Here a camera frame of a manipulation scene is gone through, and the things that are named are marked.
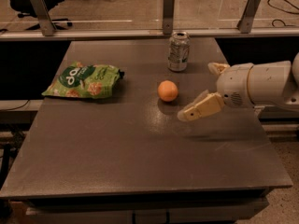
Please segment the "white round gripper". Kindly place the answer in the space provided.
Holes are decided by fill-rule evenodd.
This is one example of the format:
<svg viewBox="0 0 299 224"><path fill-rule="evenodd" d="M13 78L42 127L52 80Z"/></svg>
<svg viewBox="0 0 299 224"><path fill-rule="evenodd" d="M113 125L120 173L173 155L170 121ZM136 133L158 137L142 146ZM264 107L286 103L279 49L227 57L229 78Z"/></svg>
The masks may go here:
<svg viewBox="0 0 299 224"><path fill-rule="evenodd" d="M217 92L201 92L178 112L178 119L187 122L209 117L221 112L225 105L232 108L253 107L248 88L249 71L252 66L252 63L233 66L226 63L209 63L207 67L210 73L219 77L216 83Z"/></svg>

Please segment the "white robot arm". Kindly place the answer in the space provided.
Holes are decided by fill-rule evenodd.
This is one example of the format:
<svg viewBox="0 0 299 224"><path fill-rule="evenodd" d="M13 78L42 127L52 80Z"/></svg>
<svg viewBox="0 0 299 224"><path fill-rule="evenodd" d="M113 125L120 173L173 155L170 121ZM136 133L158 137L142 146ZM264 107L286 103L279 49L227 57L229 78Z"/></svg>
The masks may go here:
<svg viewBox="0 0 299 224"><path fill-rule="evenodd" d="M209 63L211 74L217 77L216 92L203 91L178 112L181 121L193 121L219 113L227 105L249 108L273 105L299 111L299 54L293 62Z"/></svg>

